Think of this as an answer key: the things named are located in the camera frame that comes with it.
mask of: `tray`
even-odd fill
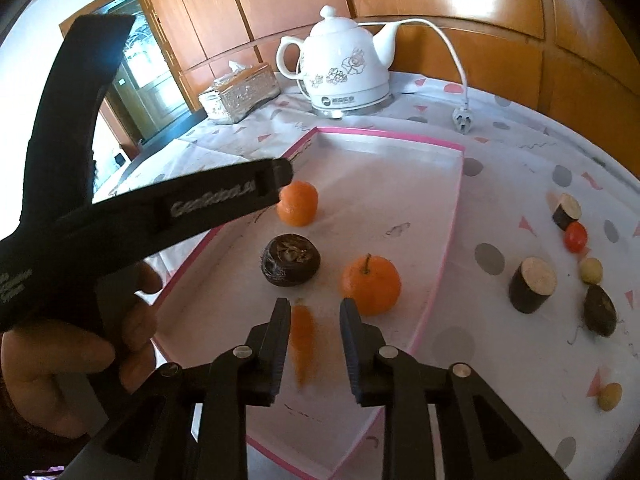
[[[318,216],[283,224],[274,207],[211,230],[158,297],[156,343],[169,360],[210,362],[266,322],[277,297],[302,298],[318,324],[316,375],[302,391],[289,358],[276,402],[248,407],[247,440],[303,479],[326,479],[354,452],[380,411],[360,408],[346,373],[338,308],[341,270],[362,254],[391,260],[402,278],[394,309],[367,322],[411,353],[424,329],[452,235],[463,147],[425,136],[315,128],[286,154],[294,178],[314,184]],[[260,272],[268,241],[293,232],[321,253],[304,285],[278,288]]]

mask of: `orange fruit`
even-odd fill
[[[280,201],[276,209],[280,220],[287,225],[309,225],[318,211],[318,192],[308,182],[294,180],[280,190]]]
[[[342,294],[353,298],[363,316],[376,316],[396,304],[402,288],[400,275],[389,260],[367,254],[342,272]]]
[[[302,304],[294,305],[291,310],[289,346],[298,388],[302,388],[312,375],[315,336],[316,322],[311,311]]]

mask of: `kettle handle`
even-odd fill
[[[294,38],[293,36],[283,36],[280,40],[280,45],[278,46],[278,51],[276,52],[276,65],[280,73],[289,79],[302,79],[302,72],[299,74],[293,73],[291,70],[287,68],[284,64],[284,51],[290,44],[296,44],[300,49],[300,55],[302,55],[302,45],[305,42],[300,40],[300,38]]]

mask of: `white kettle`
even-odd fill
[[[356,110],[385,101],[389,96],[389,67],[396,52],[396,32],[401,22],[387,23],[372,35],[349,18],[335,15],[324,6],[324,19],[302,41],[285,36],[280,40],[276,64],[283,76],[305,84],[311,104],[321,114]],[[290,44],[300,48],[300,72],[284,63]]]

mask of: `screw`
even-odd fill
[[[173,377],[180,371],[180,365],[176,363],[165,363],[160,367],[162,377]]]
[[[246,359],[247,357],[251,357],[252,353],[254,353],[254,351],[251,350],[251,348],[249,348],[247,345],[240,345],[234,348],[234,355],[238,359]]]
[[[398,349],[395,346],[381,346],[378,349],[378,353],[385,359],[393,359],[394,357],[398,357]]]
[[[466,365],[464,363],[458,363],[453,365],[453,373],[454,375],[464,379],[471,375],[471,368],[469,367],[469,365]]]

